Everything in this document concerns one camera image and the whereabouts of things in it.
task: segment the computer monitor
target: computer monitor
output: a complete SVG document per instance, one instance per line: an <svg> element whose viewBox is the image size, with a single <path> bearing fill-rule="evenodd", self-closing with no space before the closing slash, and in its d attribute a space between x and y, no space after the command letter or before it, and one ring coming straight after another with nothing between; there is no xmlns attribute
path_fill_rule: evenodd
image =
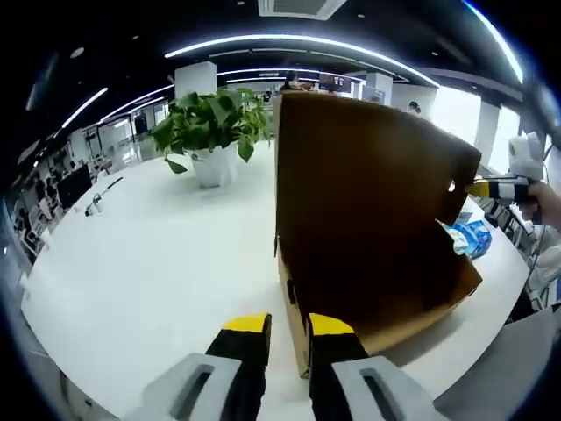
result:
<svg viewBox="0 0 561 421"><path fill-rule="evenodd" d="M82 165L73 173L60 180L57 185L60 204L64 209L74 205L80 197L91 187L88 165Z"/></svg>
<svg viewBox="0 0 561 421"><path fill-rule="evenodd" d="M351 79L348 77L319 74L319 89L331 92L351 93Z"/></svg>

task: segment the air conditioning vent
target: air conditioning vent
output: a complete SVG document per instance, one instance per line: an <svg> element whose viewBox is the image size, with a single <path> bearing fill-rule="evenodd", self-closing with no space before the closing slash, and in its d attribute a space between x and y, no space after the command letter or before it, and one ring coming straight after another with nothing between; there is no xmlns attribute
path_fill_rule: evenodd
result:
<svg viewBox="0 0 561 421"><path fill-rule="evenodd" d="M327 20L347 0L259 0L260 16Z"/></svg>

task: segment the green leaves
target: green leaves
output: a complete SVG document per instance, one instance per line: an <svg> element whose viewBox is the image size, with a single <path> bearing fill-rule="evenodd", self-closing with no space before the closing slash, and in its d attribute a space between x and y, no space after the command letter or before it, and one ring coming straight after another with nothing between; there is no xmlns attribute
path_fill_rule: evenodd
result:
<svg viewBox="0 0 561 421"><path fill-rule="evenodd" d="M226 121L226 118L230 116L230 113L222 106L218 98L209 98L210 108L214 113L214 117L217 119L217 124L220 126Z"/></svg>
<svg viewBox="0 0 561 421"><path fill-rule="evenodd" d="M177 101L177 104L182 108L189 108L197 105L199 103L199 96L196 92L187 94L183 98Z"/></svg>
<svg viewBox="0 0 561 421"><path fill-rule="evenodd" d="M242 160L244 160L245 162L248 162L249 159L252 157L254 150L255 150L255 147L253 146L253 143L251 142L251 140L247 136L245 136L244 134L239 136L239 138L238 138L238 155Z"/></svg>
<svg viewBox="0 0 561 421"><path fill-rule="evenodd" d="M167 118L156 125L151 131L154 142L156 143L156 149L163 152L169 145L169 141L172 138L172 129L174 128L174 123L171 118Z"/></svg>
<svg viewBox="0 0 561 421"><path fill-rule="evenodd" d="M150 134L158 150L185 154L201 149L211 152L216 146L226 148L238 141L238 155L248 162L255 143L269 139L269 117L263 103L251 89L221 89L216 94L193 92L169 104L169 117L154 127ZM187 171L170 161L167 165L176 174Z"/></svg>
<svg viewBox="0 0 561 421"><path fill-rule="evenodd" d="M178 164L177 162L170 161L167 157L164 159L164 161L167 162L167 165L169 165L171 170L176 174L181 174L181 173L184 173L184 172L187 171L187 169L185 167L183 167L181 164Z"/></svg>
<svg viewBox="0 0 561 421"><path fill-rule="evenodd" d="M218 91L218 96L230 98L232 107L235 111L239 111L242 106L242 93L239 91L222 89Z"/></svg>

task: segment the white table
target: white table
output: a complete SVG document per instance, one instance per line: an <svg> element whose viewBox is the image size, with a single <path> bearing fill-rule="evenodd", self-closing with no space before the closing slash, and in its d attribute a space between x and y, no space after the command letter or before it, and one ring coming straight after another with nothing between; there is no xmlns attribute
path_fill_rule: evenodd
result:
<svg viewBox="0 0 561 421"><path fill-rule="evenodd" d="M35 263L22 302L30 326L68 378L116 416L185 355L203 353L228 319L267 310L273 330L259 419L314 419L273 257L273 149L259 145L239 166L237 183L210 190L161 159L110 175L63 218ZM92 196L120 176L103 213L86 218ZM466 208L482 216L473 202ZM435 398L487 349L528 274L498 230L475 266L483 282L471 297L386 352Z"/></svg>

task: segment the hand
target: hand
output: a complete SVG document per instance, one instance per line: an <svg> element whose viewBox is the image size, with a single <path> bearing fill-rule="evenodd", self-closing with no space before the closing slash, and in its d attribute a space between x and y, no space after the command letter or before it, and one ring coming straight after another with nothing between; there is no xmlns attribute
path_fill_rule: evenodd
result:
<svg viewBox="0 0 561 421"><path fill-rule="evenodd" d="M561 223L561 197L559 197L551 186L537 182L529 186L529 195L534 197L542 208L544 224L553 225L558 228ZM522 217L526 220L532 219L537 212L537 203L520 203Z"/></svg>

